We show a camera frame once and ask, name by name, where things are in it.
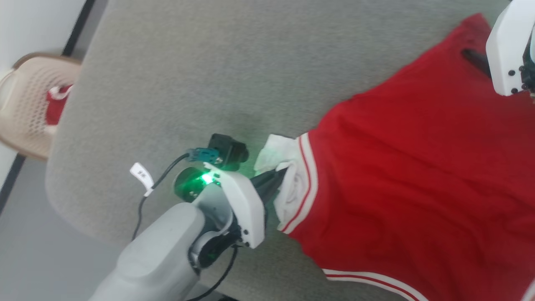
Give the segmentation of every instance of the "red stripe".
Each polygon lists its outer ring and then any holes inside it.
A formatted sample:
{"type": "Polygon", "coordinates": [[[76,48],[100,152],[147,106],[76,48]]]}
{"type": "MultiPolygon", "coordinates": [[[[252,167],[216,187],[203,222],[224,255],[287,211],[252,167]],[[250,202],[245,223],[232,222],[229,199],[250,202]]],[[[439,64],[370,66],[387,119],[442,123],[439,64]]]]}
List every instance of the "red stripe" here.
{"type": "Polygon", "coordinates": [[[378,280],[378,279],[374,279],[374,278],[370,278],[370,277],[365,277],[365,276],[356,276],[356,275],[326,275],[327,277],[331,277],[331,278],[345,278],[345,277],[350,277],[350,278],[357,278],[357,279],[365,279],[365,280],[369,280],[369,281],[373,281],[373,282],[376,282],[376,283],[379,283],[379,284],[382,284],[382,285],[386,285],[387,287],[390,287],[390,288],[393,288],[393,289],[396,289],[400,292],[403,292],[404,294],[407,294],[409,297],[411,297],[412,299],[414,299],[414,301],[418,301],[419,299],[416,298],[416,296],[414,296],[413,294],[409,293],[408,291],[402,289],[402,288],[399,288],[393,284],[390,284],[388,282],[384,282],[384,281],[381,281],[381,280],[378,280]]]}
{"type": "Polygon", "coordinates": [[[282,231],[286,231],[286,229],[288,229],[288,226],[290,226],[290,224],[295,221],[295,219],[299,216],[301,210],[303,209],[303,205],[304,205],[304,201],[307,199],[308,197],[308,194],[310,193],[310,187],[311,187],[311,181],[310,181],[310,172],[308,170],[308,164],[307,164],[307,159],[305,158],[304,156],[304,152],[303,152],[303,146],[302,146],[302,141],[303,139],[301,137],[298,138],[298,141],[299,141],[299,150],[301,151],[301,156],[303,157],[303,162],[304,162],[304,167],[306,168],[307,170],[307,176],[308,176],[308,189],[307,189],[307,192],[306,194],[304,195],[304,198],[301,200],[301,204],[299,205],[299,209],[297,210],[297,213],[294,215],[294,217],[286,224],[286,226],[284,226],[284,228],[282,229],[282,231]]]}

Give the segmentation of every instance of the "laundry basket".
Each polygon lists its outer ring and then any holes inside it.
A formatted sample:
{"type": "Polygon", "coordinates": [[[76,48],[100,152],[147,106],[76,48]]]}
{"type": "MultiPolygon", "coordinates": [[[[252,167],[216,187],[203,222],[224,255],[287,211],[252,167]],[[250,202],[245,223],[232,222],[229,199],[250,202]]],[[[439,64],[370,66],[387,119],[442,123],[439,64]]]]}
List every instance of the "laundry basket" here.
{"type": "Polygon", "coordinates": [[[77,60],[42,53],[29,54],[0,79],[0,141],[19,153],[46,160],[53,136],[45,133],[47,91],[73,84],[77,60]]]}

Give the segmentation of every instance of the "gray table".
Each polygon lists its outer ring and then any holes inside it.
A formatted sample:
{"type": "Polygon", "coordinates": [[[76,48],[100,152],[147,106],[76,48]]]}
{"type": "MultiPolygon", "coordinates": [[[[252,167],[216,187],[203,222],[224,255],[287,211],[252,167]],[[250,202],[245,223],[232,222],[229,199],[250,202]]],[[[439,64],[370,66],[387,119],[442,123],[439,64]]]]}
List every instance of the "gray table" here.
{"type": "MultiPolygon", "coordinates": [[[[48,165],[52,205],[80,231],[126,245],[142,185],[212,133],[247,143],[298,136],[331,106],[365,91],[438,43],[463,18],[494,20],[505,0],[115,0],[65,109],[48,165]]],[[[179,166],[176,173],[185,165],[179,166]]],[[[169,177],[144,208],[146,228],[180,201],[169,177]]],[[[220,287],[239,300],[402,300],[365,284],[329,282],[268,222],[220,287]]],[[[210,286],[227,252],[203,274],[210,286]]]]}

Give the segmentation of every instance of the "green light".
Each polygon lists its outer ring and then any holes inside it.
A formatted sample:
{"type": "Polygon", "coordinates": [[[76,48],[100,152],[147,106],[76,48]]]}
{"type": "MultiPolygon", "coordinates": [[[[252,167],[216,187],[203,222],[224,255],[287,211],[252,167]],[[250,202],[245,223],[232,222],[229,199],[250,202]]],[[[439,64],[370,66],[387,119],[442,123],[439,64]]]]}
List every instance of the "green light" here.
{"type": "Polygon", "coordinates": [[[202,176],[201,176],[201,180],[203,180],[203,182],[204,182],[205,185],[208,185],[208,184],[210,184],[210,183],[213,182],[213,178],[212,178],[212,176],[210,176],[209,174],[204,174],[204,175],[202,175],[202,176]]]}

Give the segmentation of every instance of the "red jersey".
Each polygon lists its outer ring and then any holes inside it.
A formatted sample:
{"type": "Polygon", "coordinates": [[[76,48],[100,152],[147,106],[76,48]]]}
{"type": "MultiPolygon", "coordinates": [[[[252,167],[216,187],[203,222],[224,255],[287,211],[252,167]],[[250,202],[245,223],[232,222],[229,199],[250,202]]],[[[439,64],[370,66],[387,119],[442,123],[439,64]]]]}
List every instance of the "red jersey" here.
{"type": "Polygon", "coordinates": [[[303,193],[281,230],[329,280],[410,301],[532,301],[535,107],[461,50],[483,16],[298,138],[303,193]]]}

